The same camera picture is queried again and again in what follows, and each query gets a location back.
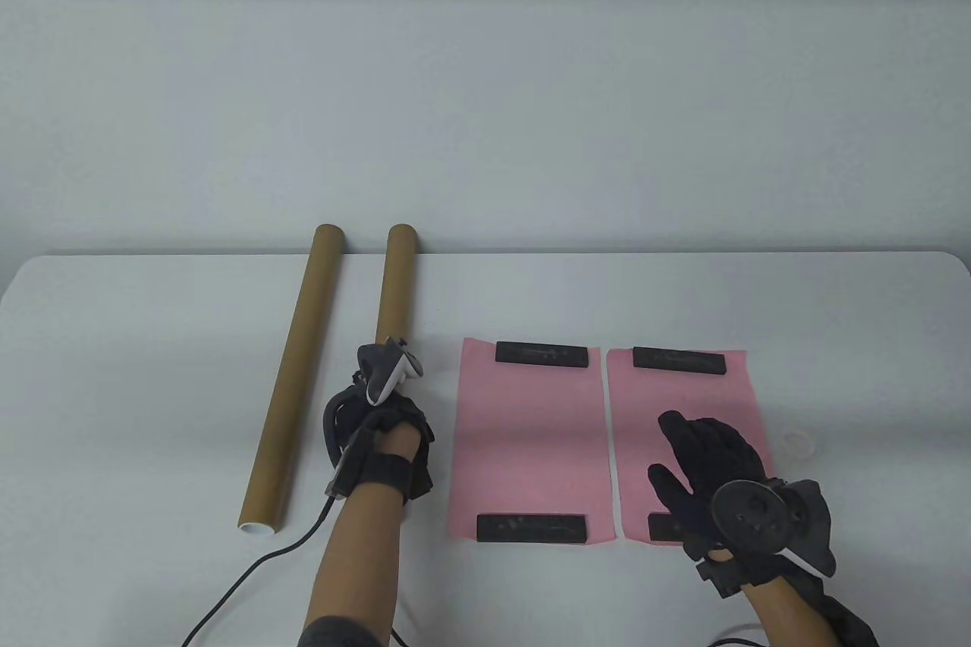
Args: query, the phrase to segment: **black cable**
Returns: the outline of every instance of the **black cable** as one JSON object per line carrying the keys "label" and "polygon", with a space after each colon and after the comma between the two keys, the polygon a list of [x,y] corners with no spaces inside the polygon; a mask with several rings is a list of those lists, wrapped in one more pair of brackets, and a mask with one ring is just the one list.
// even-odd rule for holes
{"label": "black cable", "polygon": [[394,627],[391,628],[391,636],[394,637],[395,642],[401,645],[401,647],[408,647],[408,642],[403,640],[399,633],[396,633]]}
{"label": "black cable", "polygon": [[[299,537],[298,540],[295,540],[294,543],[291,543],[291,545],[281,548],[278,551],[272,551],[269,554],[265,554],[265,556],[258,557],[258,559],[256,559],[256,561],[253,562],[252,567],[247,568],[247,570],[243,572],[243,575],[240,576],[238,579],[236,579],[236,583],[233,584],[231,587],[229,587],[229,590],[222,595],[222,598],[219,599],[219,601],[215,603],[214,608],[209,609],[209,612],[206,614],[206,616],[203,617],[201,620],[199,620],[199,623],[196,626],[192,627],[192,632],[188,633],[188,637],[185,637],[185,641],[181,643],[181,647],[188,647],[188,645],[192,641],[192,638],[196,636],[199,630],[201,630],[202,627],[206,625],[208,620],[212,619],[212,615],[215,615],[215,613],[218,612],[219,608],[221,608],[222,605],[224,605],[228,601],[230,596],[233,595],[233,592],[235,592],[236,589],[240,588],[240,584],[242,584],[243,581],[246,581],[246,578],[250,574],[252,574],[253,571],[256,571],[256,568],[258,567],[258,565],[264,564],[265,561],[269,561],[270,559],[276,559],[277,556],[282,556],[283,554],[291,553],[291,551],[295,551],[296,549],[304,545],[306,541],[308,541],[310,537],[313,536],[313,533],[316,533],[316,530],[320,528],[320,526],[323,524],[323,521],[325,521],[327,514],[330,513],[330,509],[333,508],[333,506],[334,506],[334,498],[327,498],[327,502],[323,504],[323,510],[320,511],[320,515],[318,516],[318,518],[316,518],[316,523],[310,526],[310,530],[308,530],[308,532],[304,533],[304,535]],[[403,647],[407,647],[407,645],[405,645],[405,643],[401,641],[400,637],[396,637],[396,638],[398,638],[398,642],[402,644]]]}
{"label": "black cable", "polygon": [[742,639],[741,637],[726,637],[725,639],[719,639],[718,641],[712,642],[708,647],[724,647],[726,644],[741,644],[743,647],[765,647],[763,644],[758,642],[753,642],[750,639]]}

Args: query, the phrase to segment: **white table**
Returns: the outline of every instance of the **white table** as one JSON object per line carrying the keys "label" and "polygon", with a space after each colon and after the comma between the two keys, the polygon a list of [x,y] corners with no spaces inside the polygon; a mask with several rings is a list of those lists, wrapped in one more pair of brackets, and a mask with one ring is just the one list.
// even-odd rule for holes
{"label": "white table", "polygon": [[[344,258],[285,528],[236,530],[304,256],[49,256],[0,304],[0,644],[177,645],[258,554],[299,536],[319,415],[370,341],[382,257]],[[415,647],[707,644],[752,622],[679,549],[447,540],[461,338],[745,348],[777,463],[822,481],[830,591],[883,645],[964,641],[971,280],[943,253],[430,255],[410,393],[440,442],[403,531]],[[814,436],[795,462],[787,429]],[[261,567],[206,645],[292,645],[328,529]]]}

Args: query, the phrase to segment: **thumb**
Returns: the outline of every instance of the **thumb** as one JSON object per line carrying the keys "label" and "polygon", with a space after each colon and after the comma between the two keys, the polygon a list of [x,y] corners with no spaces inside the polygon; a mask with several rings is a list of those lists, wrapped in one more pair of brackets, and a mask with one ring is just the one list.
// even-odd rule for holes
{"label": "thumb", "polygon": [[658,499],[676,518],[679,511],[683,513],[690,510],[694,502],[693,495],[684,488],[680,480],[667,467],[659,463],[650,466],[648,468],[648,480],[655,488]]}

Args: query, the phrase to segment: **black wrist band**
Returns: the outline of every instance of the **black wrist band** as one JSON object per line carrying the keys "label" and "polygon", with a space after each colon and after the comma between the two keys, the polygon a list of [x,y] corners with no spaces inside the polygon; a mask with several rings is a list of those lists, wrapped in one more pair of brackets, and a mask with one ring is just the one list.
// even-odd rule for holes
{"label": "black wrist band", "polygon": [[388,455],[372,452],[367,456],[364,470],[361,471],[361,483],[381,483],[401,492],[401,497],[408,499],[412,491],[412,463],[400,455]]}

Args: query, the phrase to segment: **black tracker puck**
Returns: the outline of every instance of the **black tracker puck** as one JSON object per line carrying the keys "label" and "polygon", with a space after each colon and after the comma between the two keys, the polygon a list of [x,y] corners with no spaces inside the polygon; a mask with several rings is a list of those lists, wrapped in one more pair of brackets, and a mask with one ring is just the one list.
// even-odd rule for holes
{"label": "black tracker puck", "polygon": [[495,360],[503,363],[532,363],[538,366],[571,366],[586,369],[590,356],[586,346],[531,344],[519,341],[496,341]]}
{"label": "black tracker puck", "polygon": [[676,349],[651,349],[634,347],[635,369],[665,369],[666,371],[690,371],[696,374],[721,374],[728,371],[721,353],[704,351],[677,351]]}
{"label": "black tracker puck", "polygon": [[586,543],[586,516],[479,513],[479,543]]}
{"label": "black tracker puck", "polygon": [[772,488],[750,480],[733,480],[718,488],[712,516],[729,544],[762,554],[786,548],[795,530],[786,501]]}

